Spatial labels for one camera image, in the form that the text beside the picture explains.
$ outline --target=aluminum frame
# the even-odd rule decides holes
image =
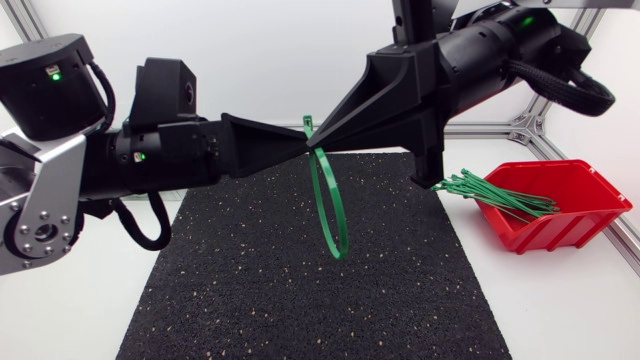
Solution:
[[[535,0],[521,0],[522,3],[531,3],[532,1]],[[633,2],[623,0],[623,2],[625,2],[624,7],[627,8],[639,9],[640,7],[639,0]],[[538,5],[558,5],[556,2],[541,3],[542,5]],[[605,5],[616,7],[612,6],[614,3],[615,1],[607,1]],[[48,36],[29,0],[0,0],[0,4],[23,41],[33,41]],[[586,35],[587,38],[591,38],[605,11],[605,9],[581,9],[576,14],[571,27]],[[551,102],[536,95],[531,99],[523,113],[509,122],[453,122],[445,128],[445,137],[447,139],[508,139],[526,146],[538,159],[567,159],[567,156],[546,137],[546,115],[551,106]],[[603,233],[627,260],[631,268],[640,276],[640,231],[627,217],[621,216],[606,228]]]

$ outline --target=green led light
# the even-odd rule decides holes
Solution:
[[[524,29],[526,27],[531,26],[531,24],[533,24],[535,20],[536,18],[534,18],[533,16],[529,16],[528,18],[522,21],[522,24],[520,24],[520,29]]]

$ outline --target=bundle of zip ties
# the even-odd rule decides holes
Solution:
[[[560,212],[560,208],[556,206],[558,203],[548,197],[499,188],[467,169],[462,169],[461,173],[462,177],[452,175],[451,178],[443,180],[431,190],[446,190],[451,194],[462,195],[465,199],[481,201],[526,223],[530,221],[516,215],[514,210],[522,211],[536,219]]]

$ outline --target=wire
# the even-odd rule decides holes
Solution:
[[[539,95],[583,115],[600,116],[616,102],[604,85],[571,67],[567,75],[576,86],[521,61],[508,60],[505,69],[524,79]]]
[[[461,195],[465,199],[483,202],[526,223],[529,221],[516,215],[512,210],[522,211],[534,218],[560,212],[558,203],[551,198],[499,188],[467,169],[462,169],[461,173],[462,177],[452,175],[450,179],[441,181],[431,190],[446,190],[451,194]]]
[[[160,222],[160,235],[156,240],[151,240],[142,233],[133,214],[127,209],[122,200],[113,199],[112,206],[113,210],[118,214],[122,226],[124,226],[131,238],[138,243],[138,245],[149,251],[158,251],[167,247],[171,241],[171,222],[169,221],[169,215],[167,214],[167,209],[164,207],[160,194],[150,192],[149,202],[151,203],[153,213]]]
[[[93,74],[98,78],[98,81],[100,81],[105,95],[107,95],[107,113],[104,116],[104,122],[97,129],[98,133],[105,133],[111,127],[113,118],[116,114],[116,94],[113,92],[113,87],[111,87],[111,83],[109,82],[109,79],[107,79],[107,75],[105,75],[100,66],[93,61],[89,63],[89,66],[91,67]]]

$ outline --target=metal extrusion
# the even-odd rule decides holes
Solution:
[[[9,20],[23,42],[49,37],[29,0],[0,0]]]

